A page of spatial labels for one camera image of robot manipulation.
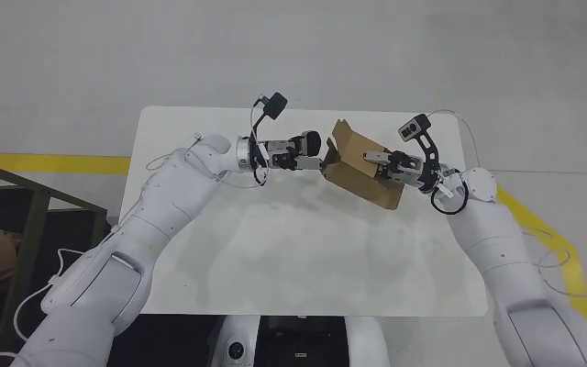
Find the white table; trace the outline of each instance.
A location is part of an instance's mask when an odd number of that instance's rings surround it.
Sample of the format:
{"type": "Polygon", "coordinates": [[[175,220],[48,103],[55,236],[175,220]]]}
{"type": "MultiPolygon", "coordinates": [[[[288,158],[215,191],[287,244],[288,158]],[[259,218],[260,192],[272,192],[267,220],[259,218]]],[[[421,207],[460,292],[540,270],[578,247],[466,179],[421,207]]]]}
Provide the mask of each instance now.
{"type": "MultiPolygon", "coordinates": [[[[260,139],[288,139],[313,129],[326,139],[346,118],[391,150],[422,155],[397,129],[415,114],[286,109],[265,120],[260,139]]],[[[464,168],[457,120],[431,117],[440,159],[464,168]]],[[[195,131],[249,134],[241,108],[145,108],[138,123],[124,213],[150,173],[145,165],[195,131]]],[[[235,184],[253,184],[234,174],[235,184]]],[[[353,316],[481,316],[481,276],[429,197],[405,187],[400,206],[383,210],[319,172],[272,170],[265,187],[222,187],[204,213],[168,245],[155,267],[143,313],[353,316]]]]}

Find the yellow tape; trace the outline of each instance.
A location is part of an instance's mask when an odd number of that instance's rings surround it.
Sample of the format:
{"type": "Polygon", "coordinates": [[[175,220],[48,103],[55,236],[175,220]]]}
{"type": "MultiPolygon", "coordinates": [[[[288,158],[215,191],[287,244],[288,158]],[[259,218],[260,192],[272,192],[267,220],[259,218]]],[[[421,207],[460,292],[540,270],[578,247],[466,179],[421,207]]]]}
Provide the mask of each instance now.
{"type": "Polygon", "coordinates": [[[0,169],[22,172],[128,174],[129,157],[0,154],[0,169]]]}
{"type": "MultiPolygon", "coordinates": [[[[82,155],[0,154],[0,169],[21,172],[128,174],[129,157],[98,157],[82,155]]],[[[535,216],[527,207],[499,187],[497,198],[510,208],[520,225],[528,228],[549,250],[556,252],[560,261],[570,259],[561,266],[567,292],[587,294],[581,258],[577,249],[554,228],[535,216]]],[[[570,297],[570,305],[587,318],[587,298],[570,297]]]]}
{"type": "MultiPolygon", "coordinates": [[[[569,252],[569,261],[562,265],[562,276],[567,287],[567,293],[572,295],[587,294],[587,285],[581,267],[579,251],[562,237],[554,228],[535,216],[527,207],[508,194],[503,188],[498,187],[497,199],[508,206],[515,220],[532,232],[549,250],[555,251],[559,261],[567,260],[565,250],[569,252]]],[[[570,305],[587,318],[587,298],[569,297],[570,305]]]]}

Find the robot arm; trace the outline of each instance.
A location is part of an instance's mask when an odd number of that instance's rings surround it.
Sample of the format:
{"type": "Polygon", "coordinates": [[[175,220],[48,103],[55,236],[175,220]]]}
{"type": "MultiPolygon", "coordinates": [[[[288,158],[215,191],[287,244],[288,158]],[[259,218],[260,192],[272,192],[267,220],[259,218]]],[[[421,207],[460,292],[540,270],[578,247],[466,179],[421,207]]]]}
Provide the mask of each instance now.
{"type": "Polygon", "coordinates": [[[438,163],[427,134],[426,115],[399,129],[416,139],[426,160],[401,151],[365,152],[379,164],[379,175],[431,195],[435,208],[448,214],[455,239],[475,264],[495,301],[493,324],[505,356],[514,366],[583,366],[587,330],[582,317],[556,303],[528,259],[523,234],[509,209],[496,200],[497,185],[483,168],[459,172],[438,163]],[[437,208],[437,199],[444,210],[437,208]]]}
{"type": "Polygon", "coordinates": [[[14,366],[104,366],[113,337],[138,316],[150,294],[155,262],[170,240],[200,215],[232,172],[318,169],[319,135],[283,141],[195,136],[143,185],[127,220],[63,275],[41,302],[47,317],[14,366]]]}

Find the brown cardboard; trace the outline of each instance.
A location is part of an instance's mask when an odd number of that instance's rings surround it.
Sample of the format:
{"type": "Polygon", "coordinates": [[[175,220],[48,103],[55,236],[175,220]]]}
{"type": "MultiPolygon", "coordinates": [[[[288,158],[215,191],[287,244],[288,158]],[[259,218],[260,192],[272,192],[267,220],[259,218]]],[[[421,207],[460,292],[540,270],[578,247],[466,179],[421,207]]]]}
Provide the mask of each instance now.
{"type": "Polygon", "coordinates": [[[363,154],[367,150],[388,150],[353,131],[347,120],[337,121],[332,136],[337,145],[335,146],[332,139],[328,138],[328,152],[322,169],[324,178],[384,209],[396,209],[404,185],[378,178],[377,164],[363,159],[363,154]]]}

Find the concrete floor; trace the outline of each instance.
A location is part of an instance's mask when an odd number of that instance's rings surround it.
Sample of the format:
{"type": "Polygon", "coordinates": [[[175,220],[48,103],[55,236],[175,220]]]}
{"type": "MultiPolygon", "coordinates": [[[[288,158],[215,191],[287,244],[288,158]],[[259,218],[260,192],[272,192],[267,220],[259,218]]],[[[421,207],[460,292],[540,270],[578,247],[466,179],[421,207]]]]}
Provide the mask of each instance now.
{"type": "MultiPolygon", "coordinates": [[[[587,264],[585,65],[583,0],[6,1],[0,152],[126,156],[145,106],[275,90],[290,108],[451,108],[587,264]]],[[[123,177],[30,176],[119,211],[123,177]]],[[[491,316],[383,324],[395,365],[505,364],[491,316]]]]}

